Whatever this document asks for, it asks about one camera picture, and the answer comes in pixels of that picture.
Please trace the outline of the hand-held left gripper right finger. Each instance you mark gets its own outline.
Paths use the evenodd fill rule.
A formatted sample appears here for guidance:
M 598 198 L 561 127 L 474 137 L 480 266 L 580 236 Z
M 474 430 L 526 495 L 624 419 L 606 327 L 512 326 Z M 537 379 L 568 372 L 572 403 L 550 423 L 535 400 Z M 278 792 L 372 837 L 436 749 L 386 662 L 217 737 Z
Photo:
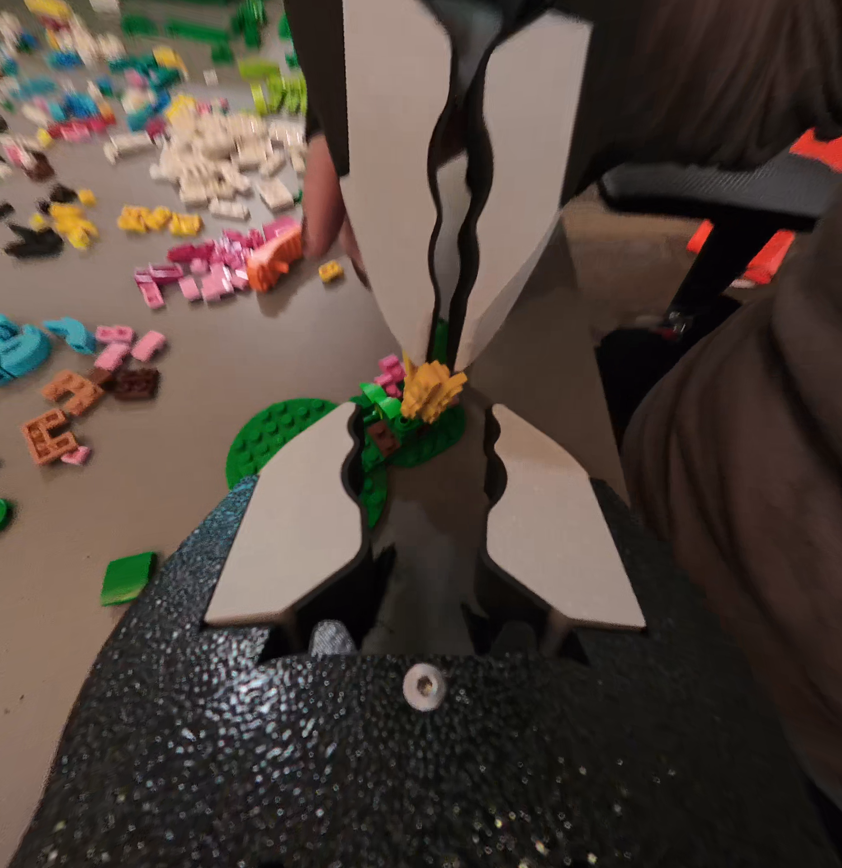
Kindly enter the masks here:
M 589 473 L 505 405 L 485 412 L 479 565 L 540 618 L 641 632 L 647 622 Z

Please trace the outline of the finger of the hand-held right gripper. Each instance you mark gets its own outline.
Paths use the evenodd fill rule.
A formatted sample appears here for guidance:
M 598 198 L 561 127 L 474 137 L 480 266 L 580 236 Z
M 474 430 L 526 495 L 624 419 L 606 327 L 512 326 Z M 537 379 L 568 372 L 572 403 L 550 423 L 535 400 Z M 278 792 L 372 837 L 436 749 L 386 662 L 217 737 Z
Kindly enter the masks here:
M 563 209 L 592 25 L 544 14 L 492 50 L 481 118 L 492 151 L 492 184 L 474 226 L 478 272 L 453 369 L 484 351 L 541 258 Z
M 428 157 L 449 101 L 451 45 L 427 6 L 343 3 L 349 171 L 341 190 L 374 298 L 398 347 L 426 363 L 437 312 Z

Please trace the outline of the green brick plant model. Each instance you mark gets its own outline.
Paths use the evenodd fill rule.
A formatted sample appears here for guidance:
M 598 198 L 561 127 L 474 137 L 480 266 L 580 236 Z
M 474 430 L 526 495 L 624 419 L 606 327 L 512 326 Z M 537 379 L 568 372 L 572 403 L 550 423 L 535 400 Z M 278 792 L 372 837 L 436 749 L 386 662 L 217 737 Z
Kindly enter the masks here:
M 456 445 L 466 427 L 456 396 L 431 423 L 402 415 L 406 378 L 402 359 L 390 354 L 378 361 L 378 368 L 378 375 L 361 382 L 350 398 L 360 407 L 364 425 L 360 502 L 369 528 L 383 515 L 389 468 L 412 469 L 431 461 Z M 290 398 L 263 408 L 242 426 L 228 449 L 228 488 L 259 474 L 289 442 L 335 409 L 335 403 L 318 397 Z

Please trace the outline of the yellow brick flower assembly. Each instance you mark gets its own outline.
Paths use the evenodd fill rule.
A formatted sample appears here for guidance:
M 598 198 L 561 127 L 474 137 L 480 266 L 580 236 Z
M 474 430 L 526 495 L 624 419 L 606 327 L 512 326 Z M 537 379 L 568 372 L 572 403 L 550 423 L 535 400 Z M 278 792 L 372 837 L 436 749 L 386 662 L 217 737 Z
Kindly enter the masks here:
M 453 373 L 438 360 L 415 365 L 403 355 L 405 370 L 401 415 L 431 425 L 458 399 L 465 384 L 465 372 Z

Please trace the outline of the person's right forearm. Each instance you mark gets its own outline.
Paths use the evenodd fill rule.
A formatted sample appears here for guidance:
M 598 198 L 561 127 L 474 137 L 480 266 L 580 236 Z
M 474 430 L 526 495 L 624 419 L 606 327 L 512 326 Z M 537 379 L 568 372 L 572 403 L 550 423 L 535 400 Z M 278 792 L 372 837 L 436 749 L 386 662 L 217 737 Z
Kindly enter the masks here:
M 842 136 L 842 1 L 554 7 L 592 24 L 562 203 L 626 162 L 751 169 Z

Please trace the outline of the grey desk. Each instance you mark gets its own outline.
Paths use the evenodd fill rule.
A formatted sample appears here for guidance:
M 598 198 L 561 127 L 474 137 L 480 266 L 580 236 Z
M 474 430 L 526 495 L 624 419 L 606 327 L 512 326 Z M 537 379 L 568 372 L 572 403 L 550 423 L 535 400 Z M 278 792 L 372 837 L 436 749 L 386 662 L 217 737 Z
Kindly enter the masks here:
M 484 71 L 481 72 L 480 96 Z M 454 366 L 478 272 L 474 226 L 492 184 L 480 144 L 428 170 L 437 205 L 430 276 L 441 360 Z M 590 476 L 622 483 L 596 368 L 571 336 L 550 272 L 518 332 L 508 314 L 470 364 L 505 405 Z M 526 303 L 516 301 L 522 313 Z M 235 485 L 150 578 L 102 648 L 58 744 L 15 866 L 476 865 L 474 816 L 535 737 L 570 665 L 475 656 L 357 657 L 377 620 L 393 548 L 276 623 L 208 627 L 204 615 L 259 474 Z M 530 736 L 506 732 L 527 711 Z

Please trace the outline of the person's right hand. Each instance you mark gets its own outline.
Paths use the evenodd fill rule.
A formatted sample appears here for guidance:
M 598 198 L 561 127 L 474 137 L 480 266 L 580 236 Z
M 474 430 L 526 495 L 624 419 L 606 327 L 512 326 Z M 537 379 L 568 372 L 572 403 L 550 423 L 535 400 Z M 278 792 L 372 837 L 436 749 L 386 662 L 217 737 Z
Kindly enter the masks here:
M 307 258 L 320 259 L 339 243 L 366 288 L 369 278 L 343 200 L 340 178 L 322 133 L 308 142 L 303 197 L 303 247 Z

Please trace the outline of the orange curved brick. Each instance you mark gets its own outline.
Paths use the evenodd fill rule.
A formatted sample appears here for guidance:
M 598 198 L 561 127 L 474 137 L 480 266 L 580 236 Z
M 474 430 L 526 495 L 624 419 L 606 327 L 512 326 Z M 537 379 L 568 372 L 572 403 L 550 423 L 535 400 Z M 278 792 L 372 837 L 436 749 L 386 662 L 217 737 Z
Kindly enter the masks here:
M 280 224 L 265 243 L 246 258 L 249 287 L 258 293 L 269 292 L 287 275 L 304 254 L 303 229 L 299 223 Z

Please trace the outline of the person's brown sweater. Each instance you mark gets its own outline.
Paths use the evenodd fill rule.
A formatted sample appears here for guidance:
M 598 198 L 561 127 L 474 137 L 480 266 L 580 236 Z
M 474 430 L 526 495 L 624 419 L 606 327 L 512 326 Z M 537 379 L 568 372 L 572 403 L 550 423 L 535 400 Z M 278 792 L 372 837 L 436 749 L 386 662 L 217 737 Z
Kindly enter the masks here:
M 842 181 L 777 290 L 644 398 L 622 461 L 842 811 Z

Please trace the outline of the cluster of pink bricks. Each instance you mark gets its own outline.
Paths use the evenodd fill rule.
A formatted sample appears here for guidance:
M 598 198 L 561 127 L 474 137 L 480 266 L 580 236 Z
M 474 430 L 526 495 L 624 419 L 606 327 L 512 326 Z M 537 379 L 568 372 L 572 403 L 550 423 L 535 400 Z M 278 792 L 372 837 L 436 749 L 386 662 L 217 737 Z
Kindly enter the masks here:
M 291 225 L 299 222 L 285 216 L 245 233 L 225 229 L 218 237 L 197 244 L 175 245 L 167 252 L 165 262 L 137 269 L 133 276 L 134 283 L 151 309 L 165 305 L 165 288 L 179 289 L 189 302 L 202 301 L 207 304 L 218 302 L 236 292 L 254 292 L 246 276 L 246 258 L 265 243 L 266 236 L 275 233 L 277 226 L 285 223 Z

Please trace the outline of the tan angled brick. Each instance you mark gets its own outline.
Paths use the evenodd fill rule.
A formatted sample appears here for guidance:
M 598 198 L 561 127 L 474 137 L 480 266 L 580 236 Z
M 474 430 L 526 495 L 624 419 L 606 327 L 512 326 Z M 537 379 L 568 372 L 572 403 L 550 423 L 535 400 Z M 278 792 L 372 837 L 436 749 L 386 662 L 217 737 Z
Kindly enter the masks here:
M 61 460 L 76 451 L 79 443 L 68 429 L 68 417 L 58 408 L 28 420 L 21 426 L 28 453 L 37 466 Z
M 101 402 L 106 395 L 101 385 L 72 371 L 58 372 L 41 389 L 41 395 L 50 402 L 60 403 L 67 398 L 61 408 L 73 417 L 81 417 Z

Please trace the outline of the yellow brick cluster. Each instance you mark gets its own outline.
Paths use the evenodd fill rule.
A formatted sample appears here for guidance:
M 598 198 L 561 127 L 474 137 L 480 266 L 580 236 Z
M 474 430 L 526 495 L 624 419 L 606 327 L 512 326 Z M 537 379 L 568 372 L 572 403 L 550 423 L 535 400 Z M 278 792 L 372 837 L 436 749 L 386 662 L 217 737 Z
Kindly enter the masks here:
M 87 251 L 100 239 L 100 233 L 84 209 L 76 204 L 47 202 L 28 219 L 28 227 L 36 231 L 48 229 L 79 251 Z

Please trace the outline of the small teal arch brick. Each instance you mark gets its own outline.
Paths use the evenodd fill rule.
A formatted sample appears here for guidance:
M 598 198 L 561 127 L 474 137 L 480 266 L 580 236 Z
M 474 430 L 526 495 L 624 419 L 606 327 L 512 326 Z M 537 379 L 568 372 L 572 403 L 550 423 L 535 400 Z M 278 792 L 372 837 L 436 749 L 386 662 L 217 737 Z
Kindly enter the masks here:
M 76 353 L 94 355 L 98 342 L 95 334 L 81 321 L 68 316 L 54 320 L 43 320 L 43 327 L 64 342 Z

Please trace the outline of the large teal arch brick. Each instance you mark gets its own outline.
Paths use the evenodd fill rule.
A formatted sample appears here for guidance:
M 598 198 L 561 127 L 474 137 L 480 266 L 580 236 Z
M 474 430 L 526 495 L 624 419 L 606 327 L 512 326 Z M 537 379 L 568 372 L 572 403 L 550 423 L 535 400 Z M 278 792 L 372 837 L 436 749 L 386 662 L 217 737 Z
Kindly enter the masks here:
M 50 354 L 47 333 L 34 325 L 25 325 L 16 335 L 0 340 L 0 387 L 35 372 Z

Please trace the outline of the black brick piece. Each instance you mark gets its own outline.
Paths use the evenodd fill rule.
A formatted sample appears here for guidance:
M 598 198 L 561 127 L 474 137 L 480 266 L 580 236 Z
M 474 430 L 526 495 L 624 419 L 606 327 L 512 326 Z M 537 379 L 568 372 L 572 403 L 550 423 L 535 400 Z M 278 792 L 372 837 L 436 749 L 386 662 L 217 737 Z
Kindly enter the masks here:
M 7 224 L 15 240 L 3 247 L 3 253 L 14 259 L 45 259 L 59 255 L 64 248 L 63 238 L 51 227 L 33 229 L 10 222 Z

